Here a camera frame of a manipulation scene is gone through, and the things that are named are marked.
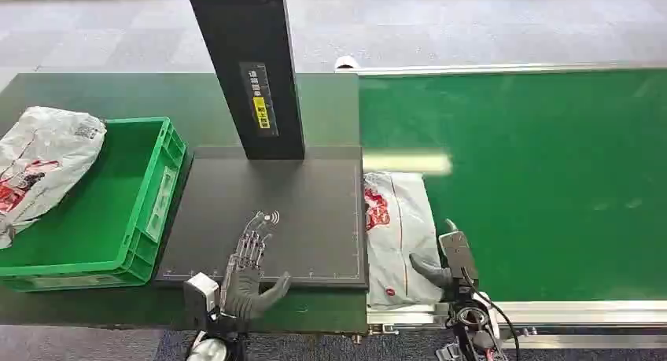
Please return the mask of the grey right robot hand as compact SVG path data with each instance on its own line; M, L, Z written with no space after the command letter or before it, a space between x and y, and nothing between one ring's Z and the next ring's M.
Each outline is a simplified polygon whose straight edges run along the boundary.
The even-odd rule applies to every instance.
M445 292L451 291L454 286L454 278L449 267L432 263L417 253L411 253L409 260L413 269L427 281Z

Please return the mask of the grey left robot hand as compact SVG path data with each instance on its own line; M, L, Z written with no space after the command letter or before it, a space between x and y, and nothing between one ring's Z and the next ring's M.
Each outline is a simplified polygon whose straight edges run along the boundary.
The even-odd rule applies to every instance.
M271 214L256 212L246 223L228 260L220 291L221 307L226 314L244 322L261 317L291 286L292 276L286 271L270 289L260 291L262 260L273 224Z

